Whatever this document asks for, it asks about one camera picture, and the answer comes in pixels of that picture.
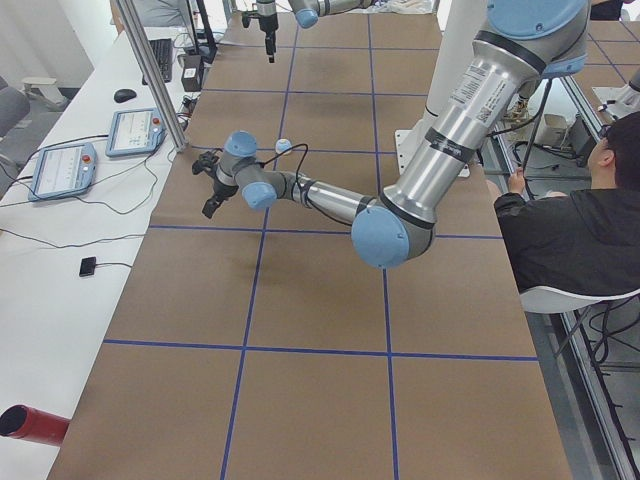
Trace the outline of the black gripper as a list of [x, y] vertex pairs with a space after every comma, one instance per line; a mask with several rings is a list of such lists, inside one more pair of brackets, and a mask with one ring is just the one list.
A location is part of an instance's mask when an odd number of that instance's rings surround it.
[[268, 55], [268, 62], [275, 62], [275, 53], [276, 53], [276, 42], [275, 42], [275, 34], [278, 30], [278, 17], [277, 14], [274, 13], [272, 15], [260, 16], [259, 17], [259, 27], [262, 32], [265, 33], [265, 46], [266, 52]]
[[213, 192], [214, 198], [208, 199], [202, 208], [202, 213], [207, 218], [213, 217], [214, 213], [222, 205], [221, 201], [226, 201], [235, 195], [235, 187], [215, 180], [213, 183]]

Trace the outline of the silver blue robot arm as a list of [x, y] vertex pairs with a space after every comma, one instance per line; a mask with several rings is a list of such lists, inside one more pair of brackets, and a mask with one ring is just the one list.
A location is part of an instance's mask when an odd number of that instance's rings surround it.
[[264, 210], [294, 201], [347, 225], [358, 255], [378, 268], [398, 266], [431, 245], [436, 208], [517, 93], [580, 71], [586, 60], [586, 1], [456, 1], [448, 15], [423, 118], [405, 138], [411, 155], [399, 179], [369, 197], [269, 171], [253, 135], [236, 131], [194, 173], [213, 181], [203, 212], [234, 195]]
[[[367, 9], [374, 1], [368, 0], [290, 0], [288, 2], [295, 20], [303, 29], [314, 26], [320, 17], [341, 14], [352, 10]], [[248, 28], [257, 19], [265, 34], [265, 51], [270, 63], [275, 62], [276, 32], [279, 28], [277, 5], [273, 0], [258, 0], [255, 9], [242, 14], [242, 24]]]

